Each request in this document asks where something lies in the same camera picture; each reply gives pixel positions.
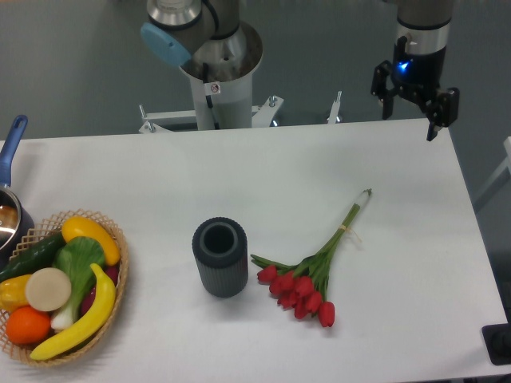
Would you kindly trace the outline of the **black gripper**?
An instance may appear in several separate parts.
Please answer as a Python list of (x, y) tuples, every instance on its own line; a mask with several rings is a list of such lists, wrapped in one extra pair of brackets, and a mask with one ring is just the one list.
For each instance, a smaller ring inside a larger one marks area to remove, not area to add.
[[(416, 105), (434, 100), (426, 107), (429, 121), (426, 140), (432, 141), (440, 130), (448, 128), (458, 118), (460, 90), (448, 88), (436, 96), (440, 88), (446, 47), (432, 53), (408, 53), (406, 48), (410, 43), (407, 36), (399, 37), (394, 45), (392, 64), (383, 61), (374, 68), (370, 93), (382, 104), (383, 120), (392, 116), (394, 97), (397, 95)], [(392, 89), (387, 88), (389, 76), (394, 85)]]

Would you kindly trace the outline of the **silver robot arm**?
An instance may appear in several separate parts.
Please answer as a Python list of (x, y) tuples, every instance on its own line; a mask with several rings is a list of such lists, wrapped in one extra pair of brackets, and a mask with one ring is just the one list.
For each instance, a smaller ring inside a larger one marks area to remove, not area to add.
[[(454, 4), (397, 1), (397, 34), (389, 61), (374, 68), (370, 92), (390, 118), (394, 99), (417, 105), (429, 121), (426, 139), (458, 118), (460, 91), (442, 89)], [(200, 130), (263, 128), (275, 123), (283, 99), (252, 104), (252, 75), (263, 56), (254, 28), (240, 20), (237, 1), (149, 1), (141, 37), (162, 62), (189, 79)]]

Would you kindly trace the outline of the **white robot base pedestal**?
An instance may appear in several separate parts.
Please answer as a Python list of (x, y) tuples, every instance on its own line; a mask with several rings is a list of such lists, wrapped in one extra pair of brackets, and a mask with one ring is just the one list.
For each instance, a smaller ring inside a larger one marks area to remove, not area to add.
[(252, 77), (262, 57), (259, 34), (240, 22), (233, 35), (206, 41), (181, 67), (189, 79), (199, 130), (252, 126)]

